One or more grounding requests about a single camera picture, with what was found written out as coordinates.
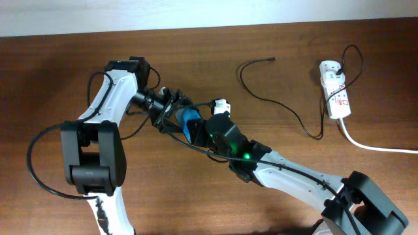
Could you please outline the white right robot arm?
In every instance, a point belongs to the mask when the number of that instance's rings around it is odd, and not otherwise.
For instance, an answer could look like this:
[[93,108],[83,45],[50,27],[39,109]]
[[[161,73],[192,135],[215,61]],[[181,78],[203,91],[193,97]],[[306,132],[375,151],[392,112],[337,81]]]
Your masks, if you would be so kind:
[[190,144],[224,157],[242,181],[282,191],[319,211],[323,222],[315,230],[317,234],[401,234],[409,224],[367,175],[354,171],[344,178],[296,164],[270,147],[248,140],[228,112],[207,120],[193,117],[185,127]]

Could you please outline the blue screen Galaxy smartphone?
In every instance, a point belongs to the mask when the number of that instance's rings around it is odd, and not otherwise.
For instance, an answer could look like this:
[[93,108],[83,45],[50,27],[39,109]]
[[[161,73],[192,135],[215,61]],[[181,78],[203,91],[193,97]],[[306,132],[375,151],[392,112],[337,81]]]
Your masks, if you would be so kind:
[[182,132],[184,133],[189,144],[191,141],[191,130],[190,126],[192,121],[198,120],[201,118],[201,115],[196,109],[192,108],[181,108],[175,114],[176,121],[179,124]]

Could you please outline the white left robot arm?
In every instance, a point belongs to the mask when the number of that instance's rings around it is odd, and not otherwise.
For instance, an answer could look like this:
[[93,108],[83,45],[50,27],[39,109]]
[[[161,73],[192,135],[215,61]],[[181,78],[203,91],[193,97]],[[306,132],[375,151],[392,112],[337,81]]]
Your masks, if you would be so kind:
[[67,183],[91,206],[101,234],[135,234],[123,202],[127,171],[119,125],[130,104],[147,111],[161,130],[162,115],[191,104],[180,90],[148,88],[150,64],[143,57],[112,60],[102,71],[103,84],[74,123],[61,128]]

